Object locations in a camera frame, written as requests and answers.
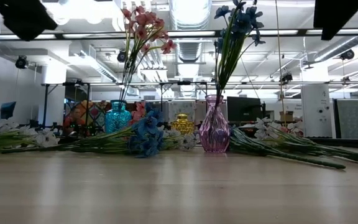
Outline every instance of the gold glass vase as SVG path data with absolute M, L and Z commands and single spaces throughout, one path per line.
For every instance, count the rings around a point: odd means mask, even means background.
M 177 120 L 171 122 L 171 127 L 180 131 L 181 134 L 191 134 L 194 132 L 194 122 L 187 120 L 187 114 L 180 113 Z

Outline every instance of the teal glass vase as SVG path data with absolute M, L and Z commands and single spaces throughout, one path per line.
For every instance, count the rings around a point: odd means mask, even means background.
M 128 126 L 132 116 L 131 112 L 125 110 L 126 105 L 124 100 L 111 101 L 111 110 L 106 112 L 106 133 L 111 134 Z

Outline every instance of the fluorescent light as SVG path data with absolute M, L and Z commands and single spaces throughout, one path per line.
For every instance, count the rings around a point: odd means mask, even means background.
M 54 34 L 40 34 L 35 38 L 36 40 L 44 40 L 44 39 L 56 39 Z
M 205 36 L 211 37 L 215 35 L 215 31 L 170 31 L 168 32 L 170 37 L 193 37 L 193 36 Z
M 66 39 L 125 38 L 125 32 L 63 34 L 63 37 Z
M 20 38 L 14 34 L 0 35 L 0 40 L 19 40 Z
M 212 43 L 212 40 L 174 40 L 175 43 Z
M 298 33 L 297 30 L 279 30 L 278 33 L 280 35 L 295 35 Z M 260 34 L 261 35 L 277 35 L 277 30 L 260 30 Z
M 306 34 L 322 34 L 323 30 L 308 30 Z
M 358 34 L 358 29 L 341 29 L 337 34 Z

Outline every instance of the desk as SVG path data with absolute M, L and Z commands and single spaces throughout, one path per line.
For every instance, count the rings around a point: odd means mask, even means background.
M 168 151 L 0 155 L 0 223 L 357 223 L 358 164 Z

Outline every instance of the box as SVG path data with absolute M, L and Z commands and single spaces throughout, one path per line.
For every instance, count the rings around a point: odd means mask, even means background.
M 280 111 L 280 121 L 284 121 L 284 118 L 287 122 L 293 121 L 293 111 L 286 111 L 285 114 Z

